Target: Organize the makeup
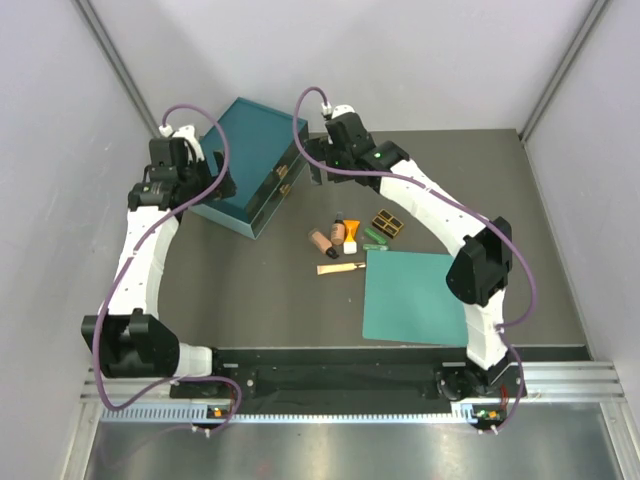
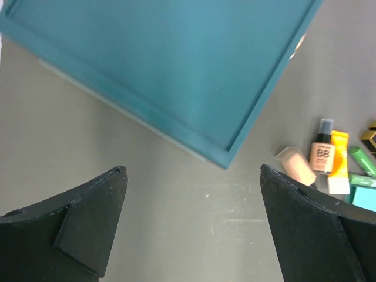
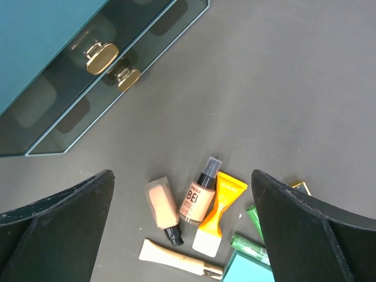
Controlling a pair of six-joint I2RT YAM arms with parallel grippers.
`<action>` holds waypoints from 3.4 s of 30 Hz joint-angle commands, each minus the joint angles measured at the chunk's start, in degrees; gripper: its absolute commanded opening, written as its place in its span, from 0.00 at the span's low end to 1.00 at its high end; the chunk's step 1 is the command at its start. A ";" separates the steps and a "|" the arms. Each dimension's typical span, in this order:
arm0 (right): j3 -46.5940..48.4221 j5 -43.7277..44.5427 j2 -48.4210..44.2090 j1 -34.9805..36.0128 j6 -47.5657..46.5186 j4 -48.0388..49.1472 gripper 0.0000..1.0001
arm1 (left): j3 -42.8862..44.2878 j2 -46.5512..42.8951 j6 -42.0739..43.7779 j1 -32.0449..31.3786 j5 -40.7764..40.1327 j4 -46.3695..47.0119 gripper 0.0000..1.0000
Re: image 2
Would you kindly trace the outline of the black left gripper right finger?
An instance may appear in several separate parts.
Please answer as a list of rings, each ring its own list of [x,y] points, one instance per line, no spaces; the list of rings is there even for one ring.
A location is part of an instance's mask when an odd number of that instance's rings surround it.
[[[375,281],[375,212],[265,164],[260,187],[284,281]]]

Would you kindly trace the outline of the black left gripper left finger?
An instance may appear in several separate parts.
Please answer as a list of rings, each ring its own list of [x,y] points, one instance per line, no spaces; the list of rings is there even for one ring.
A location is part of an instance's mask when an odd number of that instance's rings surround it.
[[[1,216],[1,281],[99,281],[126,189],[126,168],[116,166]]]

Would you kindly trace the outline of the orange sunscreen tube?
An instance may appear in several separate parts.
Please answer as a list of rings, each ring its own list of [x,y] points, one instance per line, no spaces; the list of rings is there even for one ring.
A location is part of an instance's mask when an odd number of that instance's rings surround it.
[[[334,145],[334,161],[331,174],[327,177],[329,194],[348,195],[350,183],[348,178],[348,141],[349,134],[333,130],[331,144]]]

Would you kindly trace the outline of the beige foundation tube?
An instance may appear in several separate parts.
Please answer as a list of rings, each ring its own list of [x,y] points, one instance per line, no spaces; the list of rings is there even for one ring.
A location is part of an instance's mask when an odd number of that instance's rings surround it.
[[[306,186],[315,183],[317,177],[311,170],[307,159],[297,147],[287,146],[276,155],[286,174]]]

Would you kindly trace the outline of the black gold lipstick case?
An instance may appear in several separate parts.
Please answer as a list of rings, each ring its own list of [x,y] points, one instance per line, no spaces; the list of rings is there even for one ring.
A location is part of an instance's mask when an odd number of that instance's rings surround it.
[[[376,155],[376,121],[372,121],[368,127],[368,130],[365,131],[360,136],[360,141],[367,148],[367,150],[375,157]]]

